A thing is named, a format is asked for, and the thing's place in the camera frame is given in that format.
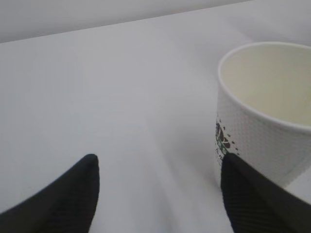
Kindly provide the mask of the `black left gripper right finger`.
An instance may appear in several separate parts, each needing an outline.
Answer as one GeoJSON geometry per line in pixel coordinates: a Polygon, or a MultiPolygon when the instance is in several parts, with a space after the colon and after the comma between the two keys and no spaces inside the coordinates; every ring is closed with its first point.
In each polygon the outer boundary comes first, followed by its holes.
{"type": "Polygon", "coordinates": [[[311,205],[273,183],[235,154],[224,156],[221,191],[236,233],[309,233],[311,205]]]}

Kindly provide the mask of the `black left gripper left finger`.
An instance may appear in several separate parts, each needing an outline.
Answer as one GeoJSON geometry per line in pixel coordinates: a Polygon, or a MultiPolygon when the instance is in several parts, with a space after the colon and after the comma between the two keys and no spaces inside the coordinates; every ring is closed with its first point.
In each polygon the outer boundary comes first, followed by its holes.
{"type": "Polygon", "coordinates": [[[99,160],[88,154],[37,194],[1,213],[2,233],[87,233],[99,198],[99,160]]]}

